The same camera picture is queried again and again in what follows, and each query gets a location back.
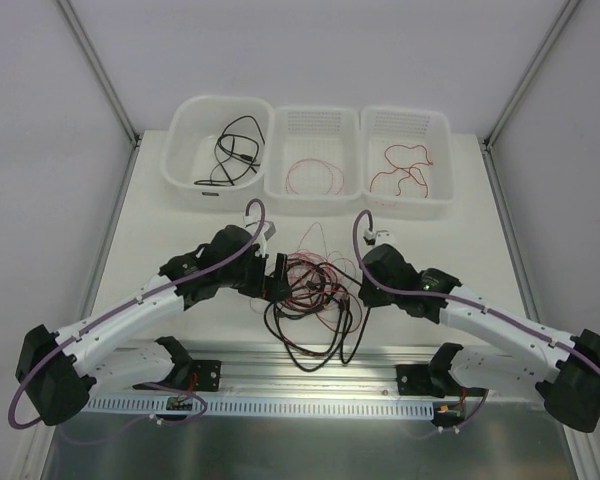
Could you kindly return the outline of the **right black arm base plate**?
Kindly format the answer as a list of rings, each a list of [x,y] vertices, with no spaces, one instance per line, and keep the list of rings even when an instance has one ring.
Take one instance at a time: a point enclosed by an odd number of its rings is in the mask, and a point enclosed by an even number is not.
[[[432,395],[432,383],[426,364],[398,364],[395,372],[400,396]]]

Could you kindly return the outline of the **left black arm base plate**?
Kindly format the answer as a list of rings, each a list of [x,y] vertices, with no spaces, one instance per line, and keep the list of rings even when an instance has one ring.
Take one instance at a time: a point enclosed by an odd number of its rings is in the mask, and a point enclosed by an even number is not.
[[[194,392],[218,392],[222,374],[219,360],[193,360],[189,379]]]

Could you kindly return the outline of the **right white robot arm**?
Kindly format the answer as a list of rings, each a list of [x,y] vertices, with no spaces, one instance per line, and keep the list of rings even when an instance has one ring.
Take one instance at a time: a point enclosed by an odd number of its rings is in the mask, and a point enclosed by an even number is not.
[[[499,311],[441,270],[418,271],[389,244],[357,256],[364,305],[394,305],[413,318],[459,330],[493,347],[442,344],[427,366],[432,396],[481,389],[541,404],[560,423],[592,433],[600,420],[600,335],[575,335]]]

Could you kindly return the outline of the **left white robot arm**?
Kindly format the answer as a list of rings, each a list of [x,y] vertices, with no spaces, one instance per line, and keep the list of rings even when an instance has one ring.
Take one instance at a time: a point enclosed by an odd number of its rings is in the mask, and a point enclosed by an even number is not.
[[[12,428],[21,397],[28,397],[47,426],[77,415],[98,393],[129,387],[183,390],[191,383],[195,362],[174,337],[124,351],[134,335],[172,320],[219,290],[249,298],[286,300],[291,291],[284,271],[286,257],[276,258],[267,274],[266,243],[274,235],[270,221],[244,227],[228,225],[194,251],[171,258],[128,299],[74,324],[50,331],[39,325],[24,337],[15,377],[19,387],[8,409]]]

